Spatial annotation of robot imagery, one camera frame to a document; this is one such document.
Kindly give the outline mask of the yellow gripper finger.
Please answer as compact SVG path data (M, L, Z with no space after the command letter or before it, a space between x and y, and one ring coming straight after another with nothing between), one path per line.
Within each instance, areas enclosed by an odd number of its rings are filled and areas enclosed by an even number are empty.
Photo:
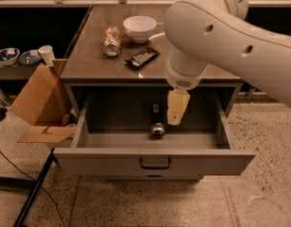
M190 100L190 95L179 89L174 89L168 92L167 95L167 123L172 126L177 126L186 111Z

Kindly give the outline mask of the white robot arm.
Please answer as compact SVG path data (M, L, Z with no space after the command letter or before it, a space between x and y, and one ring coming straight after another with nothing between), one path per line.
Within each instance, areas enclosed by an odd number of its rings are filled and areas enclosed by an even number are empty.
M248 0L179 0L167 10L168 124L180 123L208 64L291 108L291 37L247 23L247 13Z

